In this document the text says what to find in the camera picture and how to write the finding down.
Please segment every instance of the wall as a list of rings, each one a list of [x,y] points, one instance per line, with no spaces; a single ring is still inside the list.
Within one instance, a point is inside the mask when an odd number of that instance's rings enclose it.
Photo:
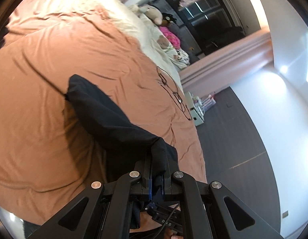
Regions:
[[[300,236],[300,234],[303,232],[303,230],[305,229],[305,227],[308,225],[308,221],[306,223],[304,223],[299,229],[297,229],[295,232],[293,232],[291,235],[289,235],[288,237],[286,237],[285,239],[298,239],[298,237]]]
[[[246,35],[260,30],[261,26],[250,0],[231,0],[231,2],[239,15]]]
[[[308,221],[308,105],[273,65],[231,86],[268,152],[286,237]]]
[[[308,104],[308,27],[287,0],[261,0],[270,27],[275,68]]]

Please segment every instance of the orange duvet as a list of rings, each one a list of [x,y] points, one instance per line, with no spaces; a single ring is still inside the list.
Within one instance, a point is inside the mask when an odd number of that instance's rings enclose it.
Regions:
[[[41,225],[91,182],[106,182],[105,153],[64,100],[73,74],[98,85],[133,124],[163,137],[177,149],[180,169],[206,182],[194,123],[171,94],[185,98],[169,76],[172,91],[161,86],[139,42],[97,3],[46,17],[36,16],[39,8],[23,1],[0,49],[0,206]],[[142,215],[142,230],[157,226]]]

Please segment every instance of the window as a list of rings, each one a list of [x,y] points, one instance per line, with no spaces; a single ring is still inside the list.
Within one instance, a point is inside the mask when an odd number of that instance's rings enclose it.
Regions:
[[[218,46],[215,40],[231,29],[236,28],[236,31],[240,31],[241,38],[244,37],[242,28],[234,26],[222,0],[200,0],[180,11],[179,0],[155,0],[151,4],[161,12],[173,15],[176,24],[185,35],[185,40],[194,48],[196,55],[202,52],[207,55],[224,46],[226,41],[223,36],[221,46]]]

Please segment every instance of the dark gray floor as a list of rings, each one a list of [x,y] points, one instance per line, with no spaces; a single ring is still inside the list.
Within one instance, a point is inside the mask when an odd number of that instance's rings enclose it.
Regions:
[[[216,99],[205,113],[204,124],[197,127],[207,180],[223,183],[280,232],[276,180],[258,131],[231,88]]]

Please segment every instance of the black cloth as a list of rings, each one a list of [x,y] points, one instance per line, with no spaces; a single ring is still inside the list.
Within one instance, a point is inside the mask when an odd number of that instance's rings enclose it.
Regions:
[[[7,19],[4,26],[0,30],[0,48],[2,48],[4,46],[4,43],[5,43],[4,36],[9,33],[9,30],[7,28],[7,24],[9,23],[9,21],[10,20]]]
[[[130,233],[129,239],[152,239],[153,236],[161,229],[161,227],[148,230],[145,232],[137,232],[137,233]],[[163,230],[158,234],[158,236],[155,239],[164,239],[166,227],[163,228]]]
[[[245,37],[242,27],[230,27],[220,35],[213,37],[209,42],[213,42],[218,49],[234,43]]]
[[[132,124],[124,112],[96,85],[73,75],[66,94],[88,133],[93,135],[107,156],[115,160],[119,176],[134,169],[137,161],[152,156],[152,193],[160,192],[167,158],[177,162],[176,149],[164,139]],[[133,208],[131,229],[140,227],[139,209]]]
[[[173,22],[176,23],[176,19],[173,17],[172,14],[162,13],[163,20],[168,21],[169,23]]]
[[[27,222],[23,220],[23,232],[24,238],[27,239],[30,235],[32,235],[36,230],[38,230],[41,226]]]

